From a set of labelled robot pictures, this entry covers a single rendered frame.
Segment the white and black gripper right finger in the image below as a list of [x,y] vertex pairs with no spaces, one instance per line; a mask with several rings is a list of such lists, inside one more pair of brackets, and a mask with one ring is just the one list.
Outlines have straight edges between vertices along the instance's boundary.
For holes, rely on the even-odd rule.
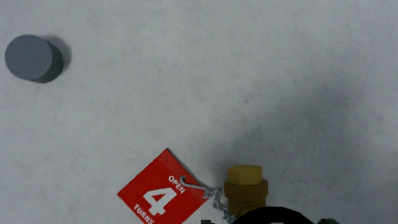
[[317,224],[340,224],[333,218],[322,218]]

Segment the grey pipe manifold with brass valves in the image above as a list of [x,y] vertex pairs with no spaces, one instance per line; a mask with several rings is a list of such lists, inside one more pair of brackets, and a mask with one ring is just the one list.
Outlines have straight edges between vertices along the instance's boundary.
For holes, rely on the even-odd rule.
[[229,198],[229,214],[237,218],[232,224],[314,224],[300,212],[266,206],[268,180],[263,179],[262,166],[235,165],[228,168],[228,175],[225,197]]

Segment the small grey cylinder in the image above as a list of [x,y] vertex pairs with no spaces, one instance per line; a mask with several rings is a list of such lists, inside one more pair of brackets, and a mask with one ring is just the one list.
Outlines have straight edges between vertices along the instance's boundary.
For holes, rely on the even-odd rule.
[[57,78],[65,63],[58,46],[32,33],[15,37],[7,46],[5,60],[16,76],[40,83]]

